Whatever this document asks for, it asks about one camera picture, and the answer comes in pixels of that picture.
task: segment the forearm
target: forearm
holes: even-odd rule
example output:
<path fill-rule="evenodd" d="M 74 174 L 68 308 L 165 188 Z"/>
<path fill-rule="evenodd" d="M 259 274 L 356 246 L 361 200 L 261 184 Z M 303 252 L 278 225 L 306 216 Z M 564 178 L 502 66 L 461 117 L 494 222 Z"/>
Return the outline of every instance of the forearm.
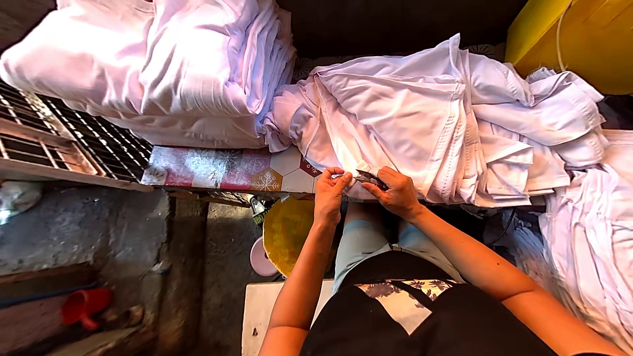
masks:
<path fill-rule="evenodd" d="M 416 207 L 409 222 L 435 243 L 466 280 L 497 300 L 539 289 L 530 277 L 511 263 L 426 207 Z"/>
<path fill-rule="evenodd" d="M 281 289 L 268 328 L 279 326 L 309 330 L 321 292 L 335 224 L 317 222 L 312 225 L 299 259 Z"/>

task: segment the person's right hand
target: person's right hand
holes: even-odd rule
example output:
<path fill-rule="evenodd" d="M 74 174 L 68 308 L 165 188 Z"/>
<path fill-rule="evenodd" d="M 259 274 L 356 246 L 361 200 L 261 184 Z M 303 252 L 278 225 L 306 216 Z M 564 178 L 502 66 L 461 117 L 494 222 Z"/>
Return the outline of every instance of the person's right hand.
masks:
<path fill-rule="evenodd" d="M 413 187 L 413 181 L 410 177 L 389 167 L 382 167 L 378 171 L 378 178 L 387 184 L 389 187 L 387 191 L 381 191 L 372 183 L 365 182 L 362 185 L 388 211 L 411 221 L 424 209 L 424 206 L 418 201 L 418 192 Z"/>

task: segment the white thread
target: white thread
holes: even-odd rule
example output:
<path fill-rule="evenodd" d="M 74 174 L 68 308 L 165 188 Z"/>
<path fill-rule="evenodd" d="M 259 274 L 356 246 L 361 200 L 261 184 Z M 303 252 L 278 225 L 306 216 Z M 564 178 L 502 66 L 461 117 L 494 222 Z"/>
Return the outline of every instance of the white thread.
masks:
<path fill-rule="evenodd" d="M 563 17 L 565 17 L 565 13 L 567 9 L 571 7 L 573 0 L 569 0 L 567 6 L 563 10 L 563 13 L 560 14 L 560 18 L 558 19 L 558 26 L 556 27 L 556 56 L 558 57 L 558 66 L 560 67 L 560 71 L 564 72 L 567 67 L 563 64 L 563 55 L 560 53 L 560 27 L 563 24 Z"/>

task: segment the floral print fabric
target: floral print fabric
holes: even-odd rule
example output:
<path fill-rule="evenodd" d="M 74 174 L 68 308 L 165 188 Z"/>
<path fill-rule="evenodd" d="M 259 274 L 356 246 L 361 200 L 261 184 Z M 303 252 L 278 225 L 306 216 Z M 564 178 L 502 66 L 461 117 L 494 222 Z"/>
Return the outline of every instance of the floral print fabric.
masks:
<path fill-rule="evenodd" d="M 412 332 L 431 314 L 431 311 L 424 307 L 418 300 L 392 285 L 388 279 L 383 283 L 357 284 L 366 296 L 376 299 L 385 308 L 385 311 L 400 324 L 404 330 L 411 335 Z M 432 301 L 452 287 L 447 282 L 439 279 L 414 279 L 412 281 L 401 281 L 411 287 L 419 289 Z"/>

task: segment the dark wall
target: dark wall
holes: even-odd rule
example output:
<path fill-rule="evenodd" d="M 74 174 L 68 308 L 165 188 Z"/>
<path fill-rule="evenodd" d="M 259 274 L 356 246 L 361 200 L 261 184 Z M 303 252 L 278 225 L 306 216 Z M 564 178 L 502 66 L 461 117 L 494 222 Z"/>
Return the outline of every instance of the dark wall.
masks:
<path fill-rule="evenodd" d="M 55 0 L 0 0 L 0 53 L 26 36 L 56 7 Z"/>
<path fill-rule="evenodd" d="M 505 42 L 527 0 L 277 0 L 292 13 L 299 57 L 391 54 Z"/>

